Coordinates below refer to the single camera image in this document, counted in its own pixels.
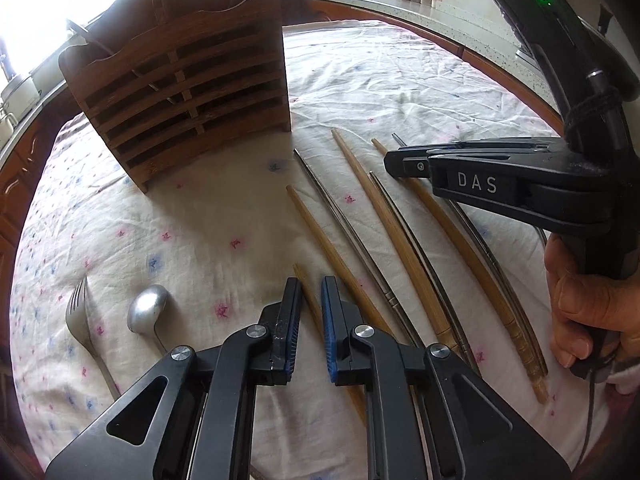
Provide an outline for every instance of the chopstick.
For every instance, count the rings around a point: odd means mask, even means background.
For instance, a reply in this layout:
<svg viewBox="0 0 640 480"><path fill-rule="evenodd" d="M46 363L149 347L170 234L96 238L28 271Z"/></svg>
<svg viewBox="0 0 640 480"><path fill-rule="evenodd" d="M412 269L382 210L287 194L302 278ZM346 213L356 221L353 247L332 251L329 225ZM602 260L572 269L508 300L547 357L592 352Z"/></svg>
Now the chopstick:
<svg viewBox="0 0 640 480"><path fill-rule="evenodd" d="M357 179L360 181L360 185L369 197L369 200L385 227L389 238L391 238L391 241L398 252L398 256L400 256L400 259L404 264L404 268L406 269L411 282L414 284L415 291L420 299L422 308L429 318L431 327L436 334L436 338L440 343L447 345L454 352L460 354L461 349L456 342L454 333L449 321L447 320L447 316L440 307L440 303L438 302L438 298L431 286L431 283L422 272L420 261L412 250L409 241L404 236L398 222L396 222L391 211L389 211L389 208L386 206L382 195L380 195L380 192L376 189L372 181L368 179L365 171L358 162L358 159L353 155L351 149L344 142L344 139L340 136L338 130L333 128L331 131L334 135L335 141L338 143L338 146L344 153L347 162L353 170L353 173L356 175Z"/></svg>
<svg viewBox="0 0 640 480"><path fill-rule="evenodd" d="M383 155L386 154L387 149L382 145L382 143L375 139L373 139L372 142L380 153ZM435 199L429 194L427 189L420 183L420 181L417 178L403 178L401 181L407 184L407 186L418 196L420 201L430 211L431 215L433 215L433 217L438 221L444 232L455 245L460 256L462 256L462 259L476 277L476 280L478 280L479 285L482 287L482 290L484 290L484 293L493 305L500 321L507 329L513 345L516 347L516 351L518 352L520 360L527 371L527 375L538 402L544 404L548 399L548 391L546 390L546 384L543 379L543 370L536 359L536 353L523 330L518 325L509 304L505 297L500 293L500 289L492 279L488 270L482 264L480 258L476 255L475 251L471 248L462 233L458 230Z"/></svg>
<svg viewBox="0 0 640 480"><path fill-rule="evenodd" d="M398 206L396 205L394 200L391 198L391 195L389 195L382 182L380 182L380 179L373 171L369 171L369 177L371 181L376 185L381 195L384 197L386 205L391 210L394 217L396 218L396 221L404 231L404 235L409 240L415 255L418 256L418 259L422 266L422 270L427 275L427 278L431 282L431 286L434 288L436 295L438 296L440 307L447 315L447 319L449 319L449 323L451 325L453 333L455 334L456 341L458 342L458 344L460 345L460 349L462 350L463 360L476 374L478 374L479 377L482 377L480 368L478 368L478 363L476 363L476 356L474 355L471 349L471 345L466 338L465 331L462 328L460 320L458 319L458 314L453 308L451 300L449 299L449 295L442 285L442 282L440 281L435 269L431 265L429 258L420 245L420 242L418 242L418 239L415 237L415 234L412 231L411 227L407 223L404 216L402 216L402 213L398 209Z"/></svg>
<svg viewBox="0 0 640 480"><path fill-rule="evenodd" d="M398 135L393 134L392 137L401 146L406 146L406 143L404 142L404 140L402 140ZM377 146L375 142L374 142L374 145L379 150L380 150L380 147L384 148L384 146L382 146L381 144L380 146ZM536 333L533 331L533 327L529 322L529 318L527 317L527 314L524 312L522 304L520 303L520 299L518 298L518 295L513 290L513 287L511 286L511 283L509 282L508 278L504 274L504 271L502 270L502 267L500 266L498 259L495 257L493 251L489 248L489 245L487 245L487 243L484 241L484 238L482 238L481 234L478 232L478 229L476 229L476 226L471 221L471 218L469 218L469 216L465 213L465 211L462 209L460 204L458 204L457 202L454 202L453 200L446 200L446 199L444 200L444 202L451 209L456 219L462 224L462 227L465 229L466 234L471 238L472 242L476 246L476 249L478 249L479 254L482 256L482 259L486 264L486 268L489 270L489 272L491 272L492 276L494 277L494 282L497 283L498 287L500 288L500 291L502 292L503 297L506 299L506 301L510 306L510 309L513 313L513 316L516 319L516 322L518 323L518 325L520 326L520 329L524 333L524 337L527 339L527 342L531 346L531 349L534 352L538 366L542 371L542 375L546 376L549 373L549 371L548 371L548 368L546 367L545 357L542 354L542 350L540 349L538 338L536 338ZM442 211L442 209L440 208L440 206L436 201L433 201L433 204L435 204L435 206L437 206ZM544 231L539 228L536 228L536 231L538 232L538 236L541 239L543 247L546 246L546 235Z"/></svg>
<svg viewBox="0 0 640 480"><path fill-rule="evenodd" d="M289 194L289 198L293 202L293 205L298 210L298 213L300 213L300 216L302 216L302 219L309 227L309 230L316 237L316 240L324 250L324 254L329 260L329 263L331 263L331 266L334 268L335 273L351 293L351 296L355 300L356 304L360 307L367 322L369 324L372 324L373 326L378 327L383 332L393 335L390 326L380 315L369 296L367 296L367 294L364 292L363 288L358 283L358 280L356 280L356 277L353 275L349 267L347 267L347 264L344 263L344 260L338 253L335 246L331 243L331 240L329 240L329 237L324 233L324 231L322 231L320 224L313 217L309 209L306 208L305 204L302 202L302 199L296 193L296 190L291 186L287 186L286 189L287 193Z"/></svg>
<svg viewBox="0 0 640 480"><path fill-rule="evenodd" d="M380 268L375 263L369 251L365 247L364 243L358 236L356 230L353 228L349 219L344 215L344 213L340 210L335 200L331 197L327 189L324 187L320 179L316 176L313 170L306 163L305 159L300 155L298 150L293 150L294 155L296 156L298 162L302 166L302 169L305 171L306 175L309 177L311 182L314 184L318 193L322 197L324 204L329 208L329 211L334 216L335 221L338 222L338 225L342 229L342 232L346 236L347 240L351 244L351 247L355 250L362 264L366 267L367 271L369 271L369 275L372 280L378 286L380 292L384 295L391 311L395 314L398 323L404 329L404 333L411 341L411 343L418 348L425 348L424 343L420 339L420 335L415 329L414 324L411 322L411 319L407 316L404 308L396 298L391 286L388 281L385 279L384 275L380 271Z"/></svg>
<svg viewBox="0 0 640 480"><path fill-rule="evenodd" d="M316 300L316 296L313 291L314 288L311 285L311 280L309 280L309 276L307 275L305 269L299 264L293 264L293 272L295 273L297 279L300 280L302 284L302 293L305 295L306 304L309 306L309 310L311 311L311 317L314 320L314 325L318 329L318 333L321 339L324 341L324 327L322 322L322 309L318 300ZM356 409L358 416L363 424L367 423L367 410L366 403L364 399L364 391L361 386L347 386L347 393L353 403L353 407Z"/></svg>

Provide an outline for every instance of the countertop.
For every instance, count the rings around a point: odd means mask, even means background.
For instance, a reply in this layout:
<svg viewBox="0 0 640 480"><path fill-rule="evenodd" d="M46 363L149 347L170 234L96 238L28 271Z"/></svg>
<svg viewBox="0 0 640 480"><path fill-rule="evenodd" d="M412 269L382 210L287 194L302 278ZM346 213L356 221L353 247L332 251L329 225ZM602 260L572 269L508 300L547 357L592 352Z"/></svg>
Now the countertop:
<svg viewBox="0 0 640 480"><path fill-rule="evenodd" d="M405 0L327 0L359 9L373 10L393 18L413 23L419 27L432 30L441 36L456 41L464 47L484 56L501 67L542 97L553 108L556 102L551 90L539 70L520 61L516 57L518 46L492 33L475 23L468 22L458 16L447 14L433 7L422 6ZM66 82L61 81L50 90L31 112L15 127L9 141L0 149L0 169L4 166L16 144L22 138L27 128L44 109L44 107L66 88Z"/></svg>

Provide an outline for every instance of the spoon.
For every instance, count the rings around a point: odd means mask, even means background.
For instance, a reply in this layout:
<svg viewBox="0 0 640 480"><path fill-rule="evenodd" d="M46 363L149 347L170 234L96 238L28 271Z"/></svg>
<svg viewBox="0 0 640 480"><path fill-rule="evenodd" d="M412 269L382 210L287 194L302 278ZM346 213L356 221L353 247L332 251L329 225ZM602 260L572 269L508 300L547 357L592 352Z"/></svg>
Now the spoon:
<svg viewBox="0 0 640 480"><path fill-rule="evenodd" d="M169 293L162 285L151 285L131 302L127 314L127 326L133 333L149 336L162 355L166 348L156 333L156 321L162 313Z"/></svg>

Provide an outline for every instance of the tablecloth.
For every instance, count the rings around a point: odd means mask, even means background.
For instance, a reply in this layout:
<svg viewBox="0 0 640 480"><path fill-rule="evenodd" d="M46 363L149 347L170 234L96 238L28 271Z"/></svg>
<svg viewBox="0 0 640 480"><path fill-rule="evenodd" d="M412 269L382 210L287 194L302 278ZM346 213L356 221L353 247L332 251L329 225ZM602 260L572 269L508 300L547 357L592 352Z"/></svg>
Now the tablecloth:
<svg viewBox="0 0 640 480"><path fill-rule="evenodd" d="M278 301L297 262L318 283L332 268L293 209L287 184L338 246L391 327L398 325L292 157L296 147L338 201L425 343L435 341L415 292L360 184L332 139L340 129L402 209L449 293L485 380L573 465L588 386L548 349L543 248L530 226L466 208L540 340L550 399L540 405L504 327L439 225L389 177L371 145L551 136L535 113L435 44L380 22L284 28L292 132L245 139L165 173L142 194L83 115L65 125L44 169L18 248L10 305L20 409L43 467L111 403L95 362L70 335L65 308L84 276L93 342L121 390L160 357L126 326L132 299L161 283L172 302L158 322L171 348L221 344ZM607 421L600 389L594 442ZM271 479L366 477L366 430L328 381L323 343L305 310L292 381L260 387L253 464Z"/></svg>

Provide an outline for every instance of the fork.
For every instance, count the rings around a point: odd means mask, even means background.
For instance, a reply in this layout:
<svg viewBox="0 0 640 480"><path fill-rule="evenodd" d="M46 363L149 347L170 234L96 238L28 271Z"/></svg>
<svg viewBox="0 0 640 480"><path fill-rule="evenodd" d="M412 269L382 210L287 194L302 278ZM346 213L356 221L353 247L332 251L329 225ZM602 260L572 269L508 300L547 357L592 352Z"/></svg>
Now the fork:
<svg viewBox="0 0 640 480"><path fill-rule="evenodd" d="M94 358L98 368L104 377L113 400L117 400L120 397L120 392L116 387L116 383L104 364L104 361L100 357L97 351L95 351L94 344L91 343L91 333L89 332L89 323L86 315L86 276L76 285L71 298L69 298L69 304L66 307L65 321L66 326L71 332L71 335L78 341L88 352L91 357Z"/></svg>

